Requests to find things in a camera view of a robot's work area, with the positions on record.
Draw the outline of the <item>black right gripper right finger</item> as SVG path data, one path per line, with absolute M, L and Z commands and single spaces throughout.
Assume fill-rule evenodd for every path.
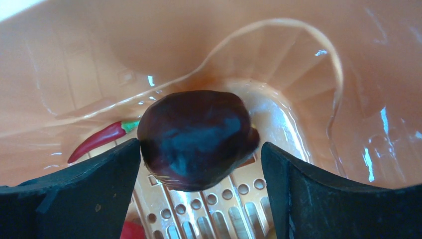
M 386 189 L 328 172 L 266 142 L 261 164 L 279 239 L 419 239 L 422 187 Z

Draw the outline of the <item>orange plastic basket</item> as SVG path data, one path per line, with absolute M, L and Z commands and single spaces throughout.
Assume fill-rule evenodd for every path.
M 136 139 L 67 163 L 108 125 L 205 89 L 243 99 L 260 145 L 194 193 L 141 159 L 124 222 L 147 239 L 277 239 L 266 142 L 362 184 L 422 185 L 419 0 L 3 0 L 0 187 Z

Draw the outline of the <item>dark purple toy apple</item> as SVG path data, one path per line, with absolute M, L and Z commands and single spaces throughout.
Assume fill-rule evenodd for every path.
M 140 119 L 137 137 L 147 170 L 184 192 L 215 186 L 260 143 L 243 100 L 212 90 L 172 93 L 153 103 Z

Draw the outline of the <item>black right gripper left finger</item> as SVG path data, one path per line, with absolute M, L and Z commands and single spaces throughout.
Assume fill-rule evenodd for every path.
M 132 138 L 55 173 L 1 186 L 1 238 L 119 238 L 140 161 Z

